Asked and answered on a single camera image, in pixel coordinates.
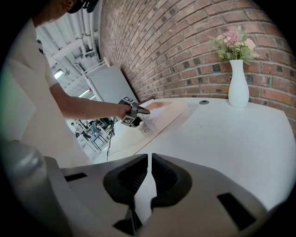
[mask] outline white vase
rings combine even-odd
[[[249,87],[245,78],[243,61],[230,60],[232,78],[228,91],[229,102],[233,107],[245,107],[249,101]]]

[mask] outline ceiling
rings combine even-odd
[[[80,70],[87,71],[100,62],[98,28],[101,7],[102,0],[92,13],[80,9],[77,13],[67,13],[57,21],[37,28],[37,39],[42,42],[52,72],[64,72],[57,80],[71,96],[80,96],[89,89]],[[89,91],[82,97],[90,99],[93,96]]]

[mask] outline man's arm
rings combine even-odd
[[[59,83],[50,87],[64,117],[68,119],[99,119],[119,117],[123,119],[126,112],[131,110],[128,105],[99,102],[67,95]]]

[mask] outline hand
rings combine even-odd
[[[126,112],[131,110],[131,106],[129,105],[118,105],[118,109],[117,109],[117,116],[123,120],[123,118],[125,117]]]

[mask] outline brick wall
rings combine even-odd
[[[244,64],[250,101],[283,110],[296,133],[296,61],[272,21],[248,0],[104,0],[102,55],[140,100],[227,98],[231,66],[208,47],[241,25],[260,59]]]

